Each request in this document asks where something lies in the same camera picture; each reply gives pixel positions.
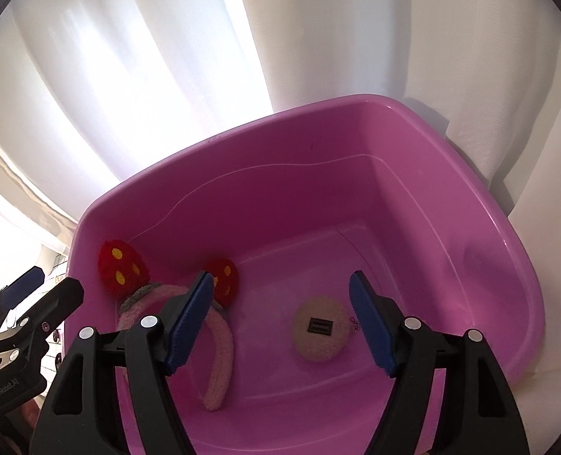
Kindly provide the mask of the person's left hand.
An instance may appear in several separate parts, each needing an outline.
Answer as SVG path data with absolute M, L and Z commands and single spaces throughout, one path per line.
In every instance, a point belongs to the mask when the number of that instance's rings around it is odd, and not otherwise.
M 39 404 L 36 400 L 29 400 L 26 404 L 10 411 L 6 418 L 10 422 L 11 436 L 6 440 L 14 454 L 27 454 L 36 422 L 39 419 Z

